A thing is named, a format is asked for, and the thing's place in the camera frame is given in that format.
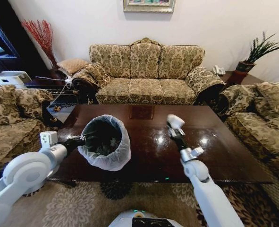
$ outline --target floral patterned sofa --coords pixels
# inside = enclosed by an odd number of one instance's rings
[[[219,115],[244,142],[274,184],[263,188],[279,208],[279,83],[235,85],[220,93]]]
[[[200,66],[204,53],[199,46],[164,46],[148,38],[91,45],[92,63],[73,76],[73,84],[100,104],[199,104],[224,86]]]
[[[40,132],[59,126],[46,110],[52,100],[46,90],[0,87],[0,172],[12,158],[38,151]]]

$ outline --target telephone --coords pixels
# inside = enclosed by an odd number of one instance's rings
[[[225,74],[224,68],[219,68],[218,65],[214,65],[213,72],[216,75],[224,75]]]

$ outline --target trash can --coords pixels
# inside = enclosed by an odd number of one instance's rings
[[[118,171],[131,159],[128,132],[123,122],[112,115],[92,119],[81,137],[85,145],[78,151],[93,166]]]

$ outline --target vase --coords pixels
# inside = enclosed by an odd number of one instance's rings
[[[243,79],[247,76],[248,72],[255,66],[254,63],[246,63],[240,61],[236,67],[236,70],[232,72],[232,75],[226,81],[227,84],[241,84]]]

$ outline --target framed painting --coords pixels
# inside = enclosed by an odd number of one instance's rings
[[[173,13],[175,0],[123,0],[124,12]]]

